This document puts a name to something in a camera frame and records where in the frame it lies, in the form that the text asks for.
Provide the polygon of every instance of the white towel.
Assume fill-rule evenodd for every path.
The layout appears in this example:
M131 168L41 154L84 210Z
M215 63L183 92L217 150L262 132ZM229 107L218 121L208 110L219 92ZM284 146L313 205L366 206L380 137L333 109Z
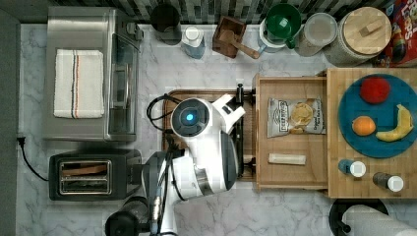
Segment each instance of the white towel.
M103 55L98 50L63 50L56 55L54 116L99 118L103 108Z

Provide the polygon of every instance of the snack bag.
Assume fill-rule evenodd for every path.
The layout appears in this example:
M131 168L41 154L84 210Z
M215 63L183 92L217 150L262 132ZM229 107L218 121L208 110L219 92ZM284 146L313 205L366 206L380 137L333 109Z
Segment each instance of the snack bag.
M288 134L325 134L320 98L268 101L268 138Z

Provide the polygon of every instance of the pepper shaker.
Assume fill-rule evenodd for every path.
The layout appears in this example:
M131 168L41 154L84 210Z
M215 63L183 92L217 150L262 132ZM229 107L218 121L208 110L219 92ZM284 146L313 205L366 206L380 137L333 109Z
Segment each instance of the pepper shaker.
M182 36L182 48L190 57L201 59L206 49L204 32L196 27L187 27Z
M356 178L362 177L366 173L366 166L362 161L341 159L338 162L337 167L342 173L351 174L353 177Z

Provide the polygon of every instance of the cup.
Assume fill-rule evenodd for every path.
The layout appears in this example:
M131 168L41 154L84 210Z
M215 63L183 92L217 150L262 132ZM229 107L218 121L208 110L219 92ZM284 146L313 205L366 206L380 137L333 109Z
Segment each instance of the cup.
M156 38L168 45L181 41L180 14L169 4L160 4L150 14L150 24L156 30Z
M295 47L294 37L301 28L301 15L290 4L279 3L269 9L266 17L267 39L273 44L285 43L288 48Z

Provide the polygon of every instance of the wooden lid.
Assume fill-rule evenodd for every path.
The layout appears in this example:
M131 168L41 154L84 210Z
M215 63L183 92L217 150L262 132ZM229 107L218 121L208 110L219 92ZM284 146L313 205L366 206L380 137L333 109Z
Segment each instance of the wooden lid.
M388 45L391 25L382 11L364 7L351 12L343 24L346 44L355 52L372 55Z

